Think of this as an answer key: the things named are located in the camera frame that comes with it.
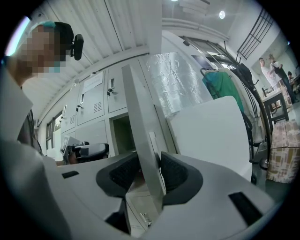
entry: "person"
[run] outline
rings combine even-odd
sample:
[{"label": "person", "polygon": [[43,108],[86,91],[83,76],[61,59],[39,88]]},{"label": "person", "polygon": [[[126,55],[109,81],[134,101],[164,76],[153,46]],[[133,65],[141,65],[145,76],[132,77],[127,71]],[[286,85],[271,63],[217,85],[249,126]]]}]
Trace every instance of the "person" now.
[{"label": "person", "polygon": [[[27,144],[41,155],[42,149],[34,134],[32,103],[22,91],[24,83],[38,74],[57,71],[70,53],[74,34],[69,24],[41,22],[34,26],[27,39],[11,56],[1,61],[0,139]],[[70,158],[76,163],[76,157]]]},{"label": "person", "polygon": [[287,72],[287,77],[289,78],[289,82],[292,83],[294,77],[292,76],[292,73],[290,71]]},{"label": "person", "polygon": [[265,61],[264,61],[263,58],[259,58],[259,63],[260,63],[261,68],[262,68],[262,73],[264,74],[264,76],[266,77],[266,79],[268,80],[268,82],[270,83],[271,87],[274,90],[277,90],[277,89],[280,88],[281,91],[282,91],[282,95],[283,95],[283,97],[285,99],[285,105],[286,105],[286,107],[287,108],[291,107],[292,106],[291,98],[290,98],[287,90],[284,87],[283,81],[279,78],[278,75],[276,75],[274,73],[273,69],[267,68],[265,66]]},{"label": "person", "polygon": [[270,66],[271,70],[272,70],[271,72],[278,75],[279,78],[283,81],[283,83],[286,86],[286,89],[291,97],[292,104],[299,102],[299,100],[296,98],[296,96],[292,90],[289,79],[288,79],[287,75],[285,74],[285,71],[282,68],[283,65],[280,64],[279,62],[275,61],[273,54],[269,55],[269,60],[271,61],[271,66]]},{"label": "person", "polygon": [[290,71],[287,72],[287,77],[289,78],[289,83],[292,87],[292,90],[295,94],[297,94],[297,84],[296,82],[294,81],[294,77],[292,76],[292,73]]}]

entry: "paper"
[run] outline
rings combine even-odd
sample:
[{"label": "paper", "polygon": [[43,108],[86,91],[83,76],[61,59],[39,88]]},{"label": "paper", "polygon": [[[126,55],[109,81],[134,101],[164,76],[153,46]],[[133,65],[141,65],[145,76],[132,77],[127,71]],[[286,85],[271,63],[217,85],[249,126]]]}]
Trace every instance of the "paper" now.
[{"label": "paper", "polygon": [[93,76],[92,78],[86,80],[83,83],[83,90],[82,90],[82,94],[86,93],[87,91],[91,90],[92,88],[98,86],[99,84],[102,83],[103,80],[103,72]]}]

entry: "locker handle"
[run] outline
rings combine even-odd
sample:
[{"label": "locker handle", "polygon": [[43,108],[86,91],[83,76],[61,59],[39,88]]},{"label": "locker handle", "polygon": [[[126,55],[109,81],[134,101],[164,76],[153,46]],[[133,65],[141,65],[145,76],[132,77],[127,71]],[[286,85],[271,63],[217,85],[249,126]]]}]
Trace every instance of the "locker handle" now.
[{"label": "locker handle", "polygon": [[80,105],[83,104],[83,101],[84,101],[84,93],[81,95],[81,101],[80,101]]},{"label": "locker handle", "polygon": [[83,107],[82,107],[81,105],[77,105],[77,106],[76,106],[76,112],[78,112],[78,108],[79,108],[79,107],[83,109]]},{"label": "locker handle", "polygon": [[107,95],[110,96],[111,92],[113,92],[113,90],[111,88],[109,88],[108,91],[107,91]]},{"label": "locker handle", "polygon": [[109,80],[109,84],[108,84],[108,90],[109,89],[113,89],[114,88],[114,78]]},{"label": "locker handle", "polygon": [[67,105],[64,106],[64,111],[63,111],[63,112],[64,112],[64,113],[63,113],[64,116],[65,116],[65,114],[66,114],[66,109],[67,109]]}]

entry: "floor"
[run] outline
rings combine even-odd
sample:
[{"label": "floor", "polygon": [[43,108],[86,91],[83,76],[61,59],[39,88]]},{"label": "floor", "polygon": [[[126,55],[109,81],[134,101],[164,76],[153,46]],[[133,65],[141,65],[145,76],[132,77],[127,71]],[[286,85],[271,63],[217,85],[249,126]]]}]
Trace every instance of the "floor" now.
[{"label": "floor", "polygon": [[[298,126],[300,127],[300,102],[293,104],[289,113],[289,119],[295,119]],[[266,159],[267,151],[258,152],[256,159]],[[263,191],[265,191],[269,196],[271,196],[275,202],[281,202],[284,200],[286,194],[290,189],[290,184],[279,183],[266,179],[267,171],[263,170],[259,164],[253,164],[253,174],[256,176],[256,185]]]}]

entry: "black metal rack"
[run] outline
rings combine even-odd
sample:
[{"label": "black metal rack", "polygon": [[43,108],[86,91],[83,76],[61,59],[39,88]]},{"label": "black metal rack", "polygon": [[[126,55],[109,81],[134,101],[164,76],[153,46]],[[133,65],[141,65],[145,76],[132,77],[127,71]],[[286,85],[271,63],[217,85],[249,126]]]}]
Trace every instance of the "black metal rack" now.
[{"label": "black metal rack", "polygon": [[273,19],[270,14],[265,9],[262,9],[250,33],[237,50],[238,54],[240,53],[245,59],[248,59],[251,53],[262,42],[272,24]]}]

